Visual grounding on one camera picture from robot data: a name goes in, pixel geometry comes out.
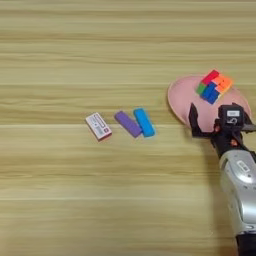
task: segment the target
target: pink plate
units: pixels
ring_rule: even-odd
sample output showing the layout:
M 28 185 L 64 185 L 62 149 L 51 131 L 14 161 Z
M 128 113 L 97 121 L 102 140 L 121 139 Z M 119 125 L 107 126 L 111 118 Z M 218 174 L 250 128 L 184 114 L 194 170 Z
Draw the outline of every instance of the pink plate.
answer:
M 175 115 L 188 127 L 189 110 L 194 103 L 198 111 L 198 123 L 202 131 L 211 132 L 214 121 L 218 118 L 218 108 L 223 104 L 239 104 L 251 117 L 250 106 L 245 97 L 234 87 L 225 93 L 213 105 L 203 100 L 197 93 L 196 88 L 203 76 L 187 76 L 177 80 L 168 90 L 168 102 Z

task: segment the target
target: colorful block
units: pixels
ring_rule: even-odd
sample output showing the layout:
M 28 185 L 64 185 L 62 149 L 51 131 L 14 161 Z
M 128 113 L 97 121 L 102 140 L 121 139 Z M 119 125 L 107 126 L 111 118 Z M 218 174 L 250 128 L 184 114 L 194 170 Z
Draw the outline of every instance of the colorful block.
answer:
M 230 88 L 233 83 L 232 79 L 230 79 L 229 77 L 223 76 L 222 74 L 214 78 L 212 81 L 215 84 L 217 84 L 217 86 L 227 88 L 227 89 Z
M 139 125 L 133 121 L 126 113 L 119 111 L 115 115 L 115 119 L 134 137 L 137 138 L 142 130 Z
M 217 76 L 219 76 L 219 72 L 216 70 L 212 70 L 206 77 L 203 78 L 202 83 L 207 85 Z
M 218 98 L 220 95 L 220 93 L 218 91 L 216 91 L 215 89 L 212 91 L 210 97 L 213 97 L 213 98 Z
M 208 84 L 208 86 L 206 86 L 206 89 L 204 90 L 202 97 L 206 100 L 210 97 L 212 91 L 214 90 L 214 88 L 216 87 L 216 84 L 210 82 Z
M 206 85 L 200 83 L 199 86 L 197 87 L 196 92 L 197 92 L 198 94 L 202 95 L 202 93 L 204 92 L 205 88 L 206 88 Z
M 151 137 L 155 135 L 155 130 L 151 124 L 149 117 L 143 108 L 137 108 L 134 110 L 134 115 L 139 123 L 142 132 L 145 137 Z
M 207 99 L 207 101 L 211 104 L 215 103 L 215 101 L 218 99 L 218 97 L 214 97 L 214 96 L 210 96 L 209 99 Z
M 230 89 L 230 87 L 224 88 L 224 90 L 222 91 L 221 95 L 225 94 L 229 89 Z

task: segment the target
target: blue eraser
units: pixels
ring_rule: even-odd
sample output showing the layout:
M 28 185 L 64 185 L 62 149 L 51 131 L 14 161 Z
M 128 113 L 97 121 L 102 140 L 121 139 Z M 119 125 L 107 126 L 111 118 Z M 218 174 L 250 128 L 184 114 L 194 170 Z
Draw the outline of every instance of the blue eraser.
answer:
M 143 108 L 137 108 L 133 111 L 137 122 L 142 129 L 143 135 L 145 137 L 151 137 L 155 135 L 155 130 L 150 122 L 150 119 Z
M 205 90 L 204 90 L 204 92 L 203 92 L 203 94 L 202 94 L 202 98 L 204 98 L 204 99 L 208 99 L 209 97 L 210 97 L 210 95 L 211 95 L 211 93 L 212 93 L 212 91 L 214 90 L 214 88 L 216 87 L 216 84 L 214 84 L 214 83 L 209 83 L 207 86 L 206 86 L 206 88 L 205 88 Z
M 219 92 L 216 90 L 213 90 L 210 97 L 207 99 L 207 101 L 211 104 L 215 103 L 215 101 L 218 99 L 219 97 Z

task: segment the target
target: purple eraser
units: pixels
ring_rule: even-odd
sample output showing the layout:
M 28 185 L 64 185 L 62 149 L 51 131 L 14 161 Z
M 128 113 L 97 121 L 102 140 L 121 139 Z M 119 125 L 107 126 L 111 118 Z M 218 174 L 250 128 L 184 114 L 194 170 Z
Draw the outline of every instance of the purple eraser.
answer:
M 115 119 L 134 137 L 137 138 L 142 130 L 139 125 L 133 121 L 127 114 L 123 111 L 115 114 Z

